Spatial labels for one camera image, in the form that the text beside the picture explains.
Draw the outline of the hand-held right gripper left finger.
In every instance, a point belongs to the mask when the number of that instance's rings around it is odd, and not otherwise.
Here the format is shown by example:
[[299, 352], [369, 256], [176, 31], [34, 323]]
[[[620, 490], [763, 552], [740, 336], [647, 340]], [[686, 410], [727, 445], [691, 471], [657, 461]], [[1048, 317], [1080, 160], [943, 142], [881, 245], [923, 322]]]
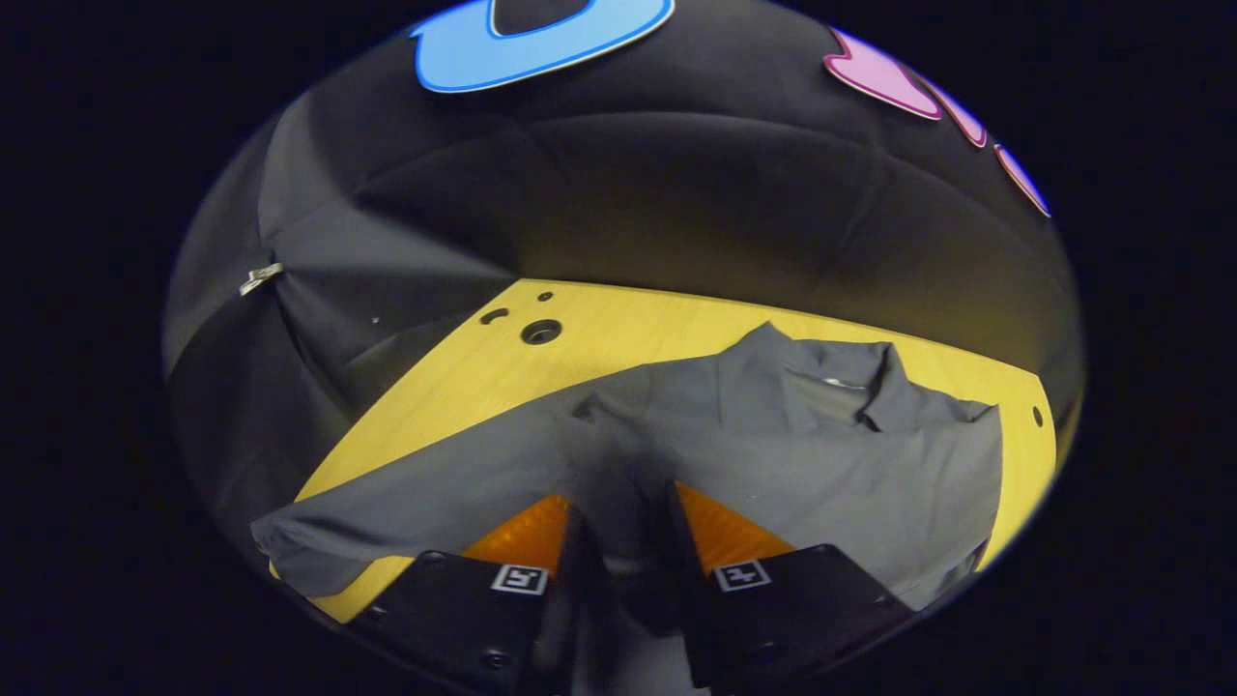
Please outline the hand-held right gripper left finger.
[[596, 558], [583, 516], [550, 494], [465, 551], [416, 555], [349, 626], [442, 696], [581, 696]]

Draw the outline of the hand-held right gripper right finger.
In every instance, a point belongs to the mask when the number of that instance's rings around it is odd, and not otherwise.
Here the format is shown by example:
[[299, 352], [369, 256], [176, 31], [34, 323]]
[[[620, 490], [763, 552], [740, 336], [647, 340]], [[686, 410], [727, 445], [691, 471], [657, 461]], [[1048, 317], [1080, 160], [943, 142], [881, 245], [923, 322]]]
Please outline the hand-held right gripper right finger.
[[839, 546], [795, 549], [682, 481], [667, 485], [664, 502], [698, 689], [803, 692], [913, 621]]

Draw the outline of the gray button-up shirt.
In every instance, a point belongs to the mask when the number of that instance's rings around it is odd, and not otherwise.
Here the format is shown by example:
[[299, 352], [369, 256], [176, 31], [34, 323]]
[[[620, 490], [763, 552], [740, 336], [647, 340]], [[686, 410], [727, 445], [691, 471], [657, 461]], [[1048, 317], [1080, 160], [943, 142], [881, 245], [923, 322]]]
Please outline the gray button-up shirt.
[[795, 549], [830, 543], [913, 611], [975, 571], [1001, 498], [997, 405], [910, 383], [891, 342], [761, 325], [720, 354], [649, 362], [541, 396], [250, 525], [304, 597], [367, 564], [458, 551], [548, 494], [615, 581], [585, 614], [581, 696], [688, 696], [670, 656], [656, 516], [673, 480]]

